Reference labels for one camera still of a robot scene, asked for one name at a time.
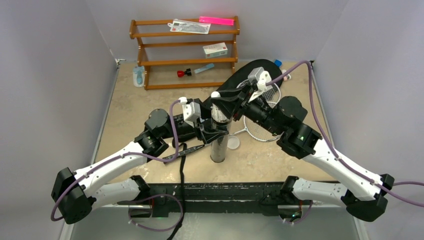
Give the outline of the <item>black shuttlecock tube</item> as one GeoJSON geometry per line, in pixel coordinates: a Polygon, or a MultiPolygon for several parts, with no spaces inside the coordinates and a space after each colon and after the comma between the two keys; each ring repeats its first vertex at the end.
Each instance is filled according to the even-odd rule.
{"type": "Polygon", "coordinates": [[[215,163],[222,163],[226,158],[226,151],[229,139],[229,131],[231,129],[231,120],[218,122],[212,120],[212,129],[225,131],[226,134],[219,136],[211,143],[210,158],[215,163]]]}

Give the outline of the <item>white feather shuttlecock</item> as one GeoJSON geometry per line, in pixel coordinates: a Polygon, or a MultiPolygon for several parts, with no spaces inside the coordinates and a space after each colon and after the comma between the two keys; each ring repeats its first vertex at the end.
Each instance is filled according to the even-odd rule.
{"type": "Polygon", "coordinates": [[[210,101],[211,101],[211,117],[212,119],[217,123],[228,123],[230,121],[229,118],[227,118],[224,113],[214,104],[212,103],[212,99],[220,98],[221,95],[218,91],[213,91],[210,95],[210,101]]]}

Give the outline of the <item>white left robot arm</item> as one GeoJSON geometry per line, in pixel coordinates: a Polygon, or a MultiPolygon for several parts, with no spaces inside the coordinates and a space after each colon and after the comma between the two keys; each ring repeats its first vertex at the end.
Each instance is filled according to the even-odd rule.
{"type": "Polygon", "coordinates": [[[148,185],[135,175],[119,182],[109,182],[135,167],[154,160],[170,163],[181,157],[182,135],[191,133],[204,144],[224,136],[227,130],[212,127],[212,122],[227,120],[215,104],[207,107],[198,99],[181,97],[169,110],[154,109],[144,123],[144,130],[126,146],[87,167],[60,170],[55,178],[51,197],[53,222],[65,220],[74,224],[91,211],[108,204],[134,201],[138,205],[149,199],[148,185]]]}

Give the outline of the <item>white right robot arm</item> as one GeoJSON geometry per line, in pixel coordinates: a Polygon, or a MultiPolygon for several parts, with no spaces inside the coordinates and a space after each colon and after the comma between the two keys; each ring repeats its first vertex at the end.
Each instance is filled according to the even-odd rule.
{"type": "Polygon", "coordinates": [[[280,196],[288,204],[296,200],[319,201],[344,207],[352,216],[373,222],[387,208],[387,191],[394,185],[389,174],[366,170],[332,148],[322,134],[304,123],[307,110],[294,96],[281,98],[274,106],[254,97],[244,86],[211,94],[212,105],[227,118],[246,117],[273,135],[277,145],[289,156],[310,163],[326,172],[336,183],[289,176],[280,196]]]}

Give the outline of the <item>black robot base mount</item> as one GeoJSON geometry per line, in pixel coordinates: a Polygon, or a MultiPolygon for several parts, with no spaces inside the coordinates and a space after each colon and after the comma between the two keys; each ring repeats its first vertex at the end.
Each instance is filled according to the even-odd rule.
{"type": "Polygon", "coordinates": [[[283,192],[284,182],[197,182],[151,183],[128,205],[151,205],[154,217],[179,213],[261,214],[266,217],[291,216],[306,201],[283,192]]]}

